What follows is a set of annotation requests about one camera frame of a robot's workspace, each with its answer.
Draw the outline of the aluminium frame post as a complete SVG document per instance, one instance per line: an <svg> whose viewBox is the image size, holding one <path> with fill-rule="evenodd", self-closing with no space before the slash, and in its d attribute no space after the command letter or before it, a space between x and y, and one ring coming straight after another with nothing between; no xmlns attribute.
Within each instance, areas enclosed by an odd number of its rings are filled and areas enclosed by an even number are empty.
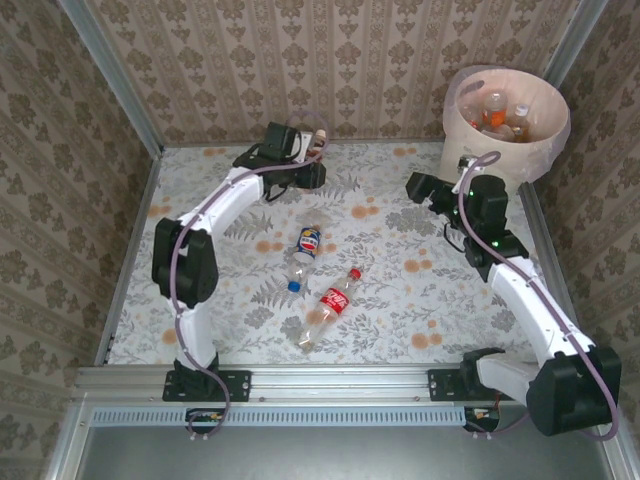
<svg viewBox="0 0 640 480"><path fill-rule="evenodd" d="M559 45L544 70L543 79L558 88L566 78L609 0L580 0Z"/></svg>
<svg viewBox="0 0 640 480"><path fill-rule="evenodd" d="M140 141L153 158L159 158L163 152L160 134L146 113L142 98L135 91L124 63L116 55L115 47L107 39L86 1L59 0L59 3L126 113Z"/></svg>

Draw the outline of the floral table cover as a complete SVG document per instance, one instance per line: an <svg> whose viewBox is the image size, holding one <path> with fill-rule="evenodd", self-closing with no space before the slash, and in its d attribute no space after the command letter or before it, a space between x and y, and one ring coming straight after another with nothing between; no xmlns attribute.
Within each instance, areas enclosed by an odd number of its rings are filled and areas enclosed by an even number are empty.
<svg viewBox="0 0 640 480"><path fill-rule="evenodd" d="M411 174L436 173L441 151L438 143L333 143L322 188L247 208L215 242L219 282L205 308L221 361L456 363L483 347L533 361L515 316L461 253L461 235L407 197ZM321 245L293 293L289 256L311 209L325 218ZM362 277L350 305L313 352L302 352L295 342L307 314L351 268Z"/></svg>

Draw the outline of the grey metal panel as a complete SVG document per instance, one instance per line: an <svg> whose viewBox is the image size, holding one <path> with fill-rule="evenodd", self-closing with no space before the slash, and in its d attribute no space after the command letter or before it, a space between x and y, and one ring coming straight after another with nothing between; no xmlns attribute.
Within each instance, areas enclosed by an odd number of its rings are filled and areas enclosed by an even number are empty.
<svg viewBox="0 0 640 480"><path fill-rule="evenodd" d="M92 427L72 407L45 480L640 480L625 431L540 435L506 402L463 426Z"/></svg>

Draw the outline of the Pepsi bottle blue cap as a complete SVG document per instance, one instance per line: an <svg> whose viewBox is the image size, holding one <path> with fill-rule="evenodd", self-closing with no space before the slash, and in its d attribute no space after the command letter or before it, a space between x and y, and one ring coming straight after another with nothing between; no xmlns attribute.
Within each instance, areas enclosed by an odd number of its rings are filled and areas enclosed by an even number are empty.
<svg viewBox="0 0 640 480"><path fill-rule="evenodd" d="M319 209L311 209L301 217L301 229L296 237L293 253L289 256L287 289L299 293L313 272L321 245L325 218Z"/></svg>

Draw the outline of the orange label beige cap bottle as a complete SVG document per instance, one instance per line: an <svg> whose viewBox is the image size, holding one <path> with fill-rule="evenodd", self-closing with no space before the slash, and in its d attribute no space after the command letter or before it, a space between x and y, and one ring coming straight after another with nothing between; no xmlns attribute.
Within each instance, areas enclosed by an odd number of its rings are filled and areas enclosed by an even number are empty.
<svg viewBox="0 0 640 480"><path fill-rule="evenodd" d="M507 109L508 96L503 90L487 93L482 102L483 122L490 127L504 124Z"/></svg>

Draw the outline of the white plastic bucket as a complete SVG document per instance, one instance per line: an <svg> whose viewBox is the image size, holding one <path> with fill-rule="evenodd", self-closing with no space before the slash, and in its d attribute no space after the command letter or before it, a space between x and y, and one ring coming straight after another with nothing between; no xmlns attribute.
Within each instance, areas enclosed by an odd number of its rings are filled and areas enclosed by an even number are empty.
<svg viewBox="0 0 640 480"><path fill-rule="evenodd" d="M482 102L487 93L503 90L508 96L505 123L483 122ZM517 104L530 106L530 125L514 128L510 117ZM571 130L569 108L558 90L545 80L519 70L497 66L471 66L458 71L444 101L445 142L439 176L458 179L463 155L501 154L489 172L514 187L548 172L563 150Z"/></svg>

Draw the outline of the aluminium side rail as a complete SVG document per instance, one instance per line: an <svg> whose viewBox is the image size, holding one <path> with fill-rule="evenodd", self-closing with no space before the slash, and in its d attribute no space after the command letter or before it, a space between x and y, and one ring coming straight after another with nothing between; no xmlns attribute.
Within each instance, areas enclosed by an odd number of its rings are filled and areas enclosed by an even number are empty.
<svg viewBox="0 0 640 480"><path fill-rule="evenodd" d="M149 176L141 197L139 209L132 227L130 241L127 246L122 268L119 273L111 305L104 324L101 340L93 362L93 365L97 367L103 366L109 359L121 312L126 299L126 292L139 250L140 241L144 232L146 218L158 183L160 168L161 156L154 158L151 163Z"/></svg>
<svg viewBox="0 0 640 480"><path fill-rule="evenodd" d="M522 184L518 189L518 196L521 200L535 247L534 256L538 259L546 286L564 313L575 325L578 325L575 310L534 186L530 183Z"/></svg>

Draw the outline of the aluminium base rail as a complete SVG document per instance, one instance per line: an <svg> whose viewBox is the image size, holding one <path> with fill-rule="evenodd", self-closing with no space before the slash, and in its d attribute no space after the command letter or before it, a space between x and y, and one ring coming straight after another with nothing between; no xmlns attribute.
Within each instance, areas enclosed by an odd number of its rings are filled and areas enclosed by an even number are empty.
<svg viewBox="0 0 640 480"><path fill-rule="evenodd" d="M443 364L238 365L252 372L246 406L429 405L427 371ZM95 405L156 406L168 365L105 365L78 370L71 398Z"/></svg>

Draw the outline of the red label cola bottle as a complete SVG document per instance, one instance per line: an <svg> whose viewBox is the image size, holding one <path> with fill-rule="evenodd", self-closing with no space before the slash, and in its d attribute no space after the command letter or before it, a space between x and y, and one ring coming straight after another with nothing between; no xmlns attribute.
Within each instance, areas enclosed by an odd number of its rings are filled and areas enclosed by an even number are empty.
<svg viewBox="0 0 640 480"><path fill-rule="evenodd" d="M361 271L352 268L334 282L321 296L317 304L307 314L304 327L297 340L297 346L304 352L317 347L327 331L342 316L361 279Z"/></svg>

